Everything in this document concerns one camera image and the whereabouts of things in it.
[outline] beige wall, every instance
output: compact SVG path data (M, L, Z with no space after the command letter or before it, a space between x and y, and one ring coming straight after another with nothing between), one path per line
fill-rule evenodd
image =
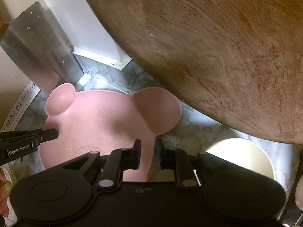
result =
M0 0L0 17L3 21L10 22L36 1L46 7L44 0ZM0 129L29 81L0 48Z

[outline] stainless steel panel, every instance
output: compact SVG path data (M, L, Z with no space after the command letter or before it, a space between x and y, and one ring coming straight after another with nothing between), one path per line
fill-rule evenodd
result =
M75 84L83 76L78 62L46 19L39 2L9 24L0 46L45 93L64 82Z

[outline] pink plate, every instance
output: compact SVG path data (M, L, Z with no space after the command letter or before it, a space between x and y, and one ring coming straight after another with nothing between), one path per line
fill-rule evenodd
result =
M59 137L40 145L44 168L77 156L99 151L108 155L142 141L140 168L124 172L125 181L146 181L152 164L155 139L173 129L181 118L178 99L169 91L150 87L133 96L108 90L76 93L73 85L57 87L46 102L44 129L56 128Z

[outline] marble countertop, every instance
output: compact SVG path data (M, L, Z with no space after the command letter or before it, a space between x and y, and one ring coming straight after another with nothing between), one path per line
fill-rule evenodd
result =
M134 62L128 64L121 74L112 73L112 69L106 70L105 68L108 66L102 67L101 70L100 67L95 67L94 72L88 71L89 74L86 73L75 85L76 91L109 89L131 95L145 87L160 86ZM47 118L46 100L47 95L40 92L23 115L16 130L42 128ZM182 148L188 154L196 155L199 151L205 151L210 145L223 139L235 137L249 139L266 151L274 167L275 180L283 186L287 194L290 193L299 164L300 149L297 146L271 142L244 134L207 117L183 101L180 103L182 106L181 121L173 130L159 137L166 147ZM15 161L12 167L18 180L43 170L37 152Z

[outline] human hand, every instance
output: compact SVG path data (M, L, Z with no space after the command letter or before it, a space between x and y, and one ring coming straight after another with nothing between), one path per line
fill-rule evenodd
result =
M2 168L0 168L0 180L5 182L5 174ZM9 215L9 207L7 206L7 190L5 185L0 187L0 214L2 214L4 217L8 217Z

